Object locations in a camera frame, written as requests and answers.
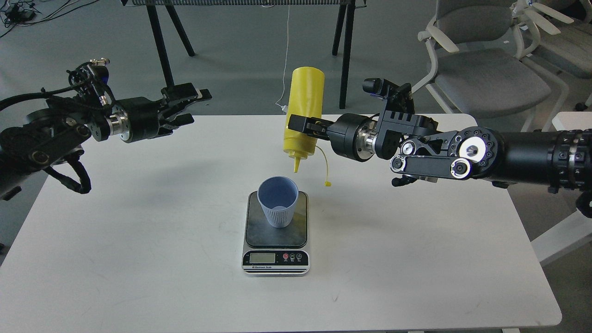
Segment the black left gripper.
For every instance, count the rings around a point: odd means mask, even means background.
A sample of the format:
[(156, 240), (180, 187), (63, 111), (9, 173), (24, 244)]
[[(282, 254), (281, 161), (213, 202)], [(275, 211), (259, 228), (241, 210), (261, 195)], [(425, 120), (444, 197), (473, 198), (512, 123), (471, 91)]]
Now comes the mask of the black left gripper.
[(191, 114), (181, 114), (173, 120), (161, 120), (161, 107), (182, 111), (194, 103), (213, 99), (208, 89), (196, 89), (192, 83), (166, 87), (161, 93), (161, 101), (135, 97), (114, 102), (109, 116), (110, 135), (119, 136), (125, 143), (172, 135), (180, 126), (194, 123), (194, 117)]

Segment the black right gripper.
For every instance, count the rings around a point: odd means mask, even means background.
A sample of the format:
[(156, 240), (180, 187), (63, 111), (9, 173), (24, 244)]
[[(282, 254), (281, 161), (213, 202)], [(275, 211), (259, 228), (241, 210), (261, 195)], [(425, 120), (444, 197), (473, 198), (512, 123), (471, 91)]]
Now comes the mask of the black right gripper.
[(329, 120), (290, 115), (288, 129), (316, 139), (329, 139), (332, 150), (339, 156), (365, 162), (374, 155), (367, 139), (376, 135), (376, 120), (358, 114), (343, 114), (335, 122)]

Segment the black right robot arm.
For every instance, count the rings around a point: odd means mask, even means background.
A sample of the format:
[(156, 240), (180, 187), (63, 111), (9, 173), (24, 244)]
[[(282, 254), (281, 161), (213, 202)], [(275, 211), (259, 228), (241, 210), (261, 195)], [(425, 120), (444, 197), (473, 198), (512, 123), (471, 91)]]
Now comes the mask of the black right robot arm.
[(373, 156), (389, 160), (399, 173), (394, 187), (417, 179), (484, 179), (495, 187), (543, 184), (548, 191), (579, 190), (576, 207), (591, 217), (591, 131), (499, 133), (473, 126), (438, 131), (438, 123), (415, 114), (412, 88), (385, 79), (367, 79), (365, 92), (385, 101), (377, 120), (343, 114), (335, 122), (290, 115), (288, 129), (330, 141), (332, 150), (359, 162)]

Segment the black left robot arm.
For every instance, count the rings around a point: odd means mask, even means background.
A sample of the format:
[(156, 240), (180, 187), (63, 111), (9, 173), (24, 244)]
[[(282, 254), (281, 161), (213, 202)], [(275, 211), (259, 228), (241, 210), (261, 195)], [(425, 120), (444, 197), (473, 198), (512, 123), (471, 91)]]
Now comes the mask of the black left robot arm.
[(4, 110), (24, 101), (44, 99), (47, 107), (32, 112), (21, 127), (1, 132), (1, 199), (11, 200), (21, 192), (21, 183), (43, 171), (79, 194), (91, 191), (91, 180), (80, 161), (82, 143), (118, 136), (125, 143), (171, 135), (180, 126), (194, 122), (185, 110), (209, 101), (207, 89), (191, 83), (163, 88), (161, 98), (119, 99), (108, 86), (106, 58), (82, 63), (68, 72), (66, 88), (23, 93), (1, 101)]

